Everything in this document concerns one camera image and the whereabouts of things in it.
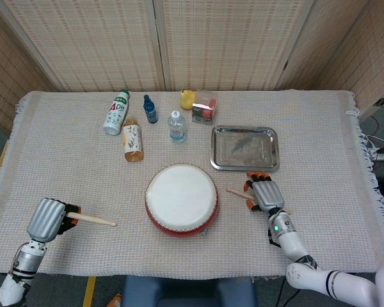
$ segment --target red drum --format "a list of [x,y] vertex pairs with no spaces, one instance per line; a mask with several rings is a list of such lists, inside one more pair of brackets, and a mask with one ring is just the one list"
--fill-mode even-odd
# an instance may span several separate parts
[[164,233],[188,237],[204,231],[219,210],[218,192],[210,176],[191,164],[174,164],[149,183],[145,206]]

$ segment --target small plastic box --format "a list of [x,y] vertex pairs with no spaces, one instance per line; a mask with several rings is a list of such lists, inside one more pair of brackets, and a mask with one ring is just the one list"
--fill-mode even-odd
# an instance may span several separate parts
[[210,125],[215,113],[218,93],[198,90],[192,107],[192,122]]

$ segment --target green cap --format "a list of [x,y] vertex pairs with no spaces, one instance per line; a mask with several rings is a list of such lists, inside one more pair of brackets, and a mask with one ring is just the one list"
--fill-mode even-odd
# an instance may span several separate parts
[[123,93],[127,94],[128,97],[129,97],[129,92],[128,92],[128,90],[122,89],[122,90],[120,90],[120,92],[123,92]]

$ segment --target drumstick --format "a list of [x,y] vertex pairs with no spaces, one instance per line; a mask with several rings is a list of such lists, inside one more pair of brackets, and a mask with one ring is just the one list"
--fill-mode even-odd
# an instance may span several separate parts
[[237,189],[231,189],[231,188],[228,187],[228,188],[226,189],[226,191],[231,192],[231,193],[233,193],[233,194],[235,194],[235,195],[241,196],[241,197],[243,197],[243,198],[246,198],[247,200],[253,200],[253,201],[256,201],[256,199],[255,199],[254,196],[252,196],[252,195],[250,195],[250,194],[248,194],[248,193],[239,191],[239,190],[237,190]]
[[76,212],[67,212],[65,215],[72,219],[82,219],[83,221],[93,222],[97,224],[110,225],[111,227],[116,226],[116,222],[107,221],[106,219],[102,219],[100,217],[95,216],[87,216],[86,214],[76,213]]
[[[256,201],[255,197],[248,194],[248,193],[245,193],[245,192],[242,192],[242,191],[239,191],[237,189],[232,189],[230,187],[226,188],[226,191],[228,192],[231,192],[235,195],[238,195],[240,197],[243,197],[243,198],[246,198],[247,200],[253,200],[253,201]],[[284,210],[286,211],[287,214],[289,214],[290,216],[292,215],[292,210],[290,208],[287,208],[285,207]]]

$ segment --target woven tablecloth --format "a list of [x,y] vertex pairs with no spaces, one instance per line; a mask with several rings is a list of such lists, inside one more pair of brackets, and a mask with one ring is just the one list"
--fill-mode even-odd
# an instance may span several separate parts
[[[41,272],[217,278],[283,274],[288,259],[268,242],[268,217],[250,212],[246,174],[211,166],[213,126],[188,123],[186,141],[171,142],[167,118],[179,92],[148,93],[159,121],[147,123],[143,95],[131,93],[129,116],[140,124],[144,160],[124,159],[122,135],[102,124],[116,93],[32,92],[19,105],[0,170],[0,272],[29,239],[27,225],[42,197],[79,205],[118,222],[79,222],[48,244]],[[371,272],[384,266],[384,213],[375,176],[347,91],[219,92],[215,125],[277,131],[280,169],[272,174],[308,252],[324,269]],[[150,179],[170,164],[204,169],[219,191],[220,211],[206,235],[180,239],[160,232],[144,206]]]

